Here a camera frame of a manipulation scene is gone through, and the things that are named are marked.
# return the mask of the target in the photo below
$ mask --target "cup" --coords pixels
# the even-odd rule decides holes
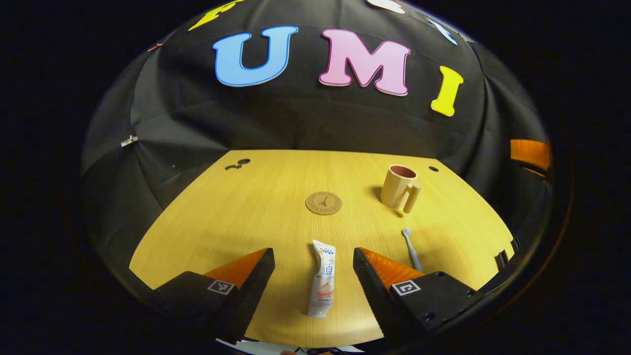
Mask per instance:
[[[403,212],[412,212],[421,187],[416,184],[416,172],[403,165],[390,165],[384,187],[381,189],[381,202],[389,208],[399,208],[406,195],[408,199]]]

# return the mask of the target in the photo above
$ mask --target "yellow letter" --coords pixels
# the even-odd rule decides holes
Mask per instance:
[[[206,13],[199,22],[197,22],[193,27],[189,28],[189,31],[205,24],[206,22],[210,22],[214,20],[215,18],[218,18],[219,13],[232,9],[232,7],[235,6],[236,3],[239,3],[241,1],[243,0],[234,0],[231,3],[227,3],[226,5],[221,5],[218,8],[214,9],[213,11]]]
[[[460,74],[446,66],[440,66],[440,72],[442,73],[442,86],[438,98],[432,101],[432,110],[451,117],[455,112],[454,102],[456,101],[458,86],[464,83],[464,80]]]

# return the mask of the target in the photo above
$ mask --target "wooden table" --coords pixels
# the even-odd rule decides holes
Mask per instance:
[[[240,159],[241,169],[225,170]],[[414,210],[379,201],[388,167],[418,173]],[[429,167],[438,168],[438,172]],[[342,201],[317,215],[307,197],[330,191]],[[423,271],[443,270],[473,289],[496,273],[494,256],[513,255],[500,217],[459,176],[435,159],[313,150],[233,150],[214,163],[159,216],[129,265],[151,288],[190,270],[204,274],[265,247],[276,268],[245,336],[288,346],[331,347],[383,337],[353,271],[358,246],[412,266],[401,230]],[[317,272],[312,239],[337,248],[335,297],[327,319],[306,316]]]

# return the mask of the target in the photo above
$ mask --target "cork coaster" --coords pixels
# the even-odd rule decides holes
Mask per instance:
[[[319,215],[332,215],[342,208],[342,200],[338,195],[320,191],[307,197],[307,208]]]

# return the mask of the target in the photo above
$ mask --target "blue letter u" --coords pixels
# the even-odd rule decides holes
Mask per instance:
[[[226,37],[213,44],[217,51],[215,73],[217,79],[231,87],[248,87],[262,84],[276,78],[287,67],[289,58],[289,37],[298,32],[296,26],[280,26],[268,28],[261,35],[269,38],[268,61],[254,69],[241,65],[243,43],[249,40],[249,33],[240,33]]]

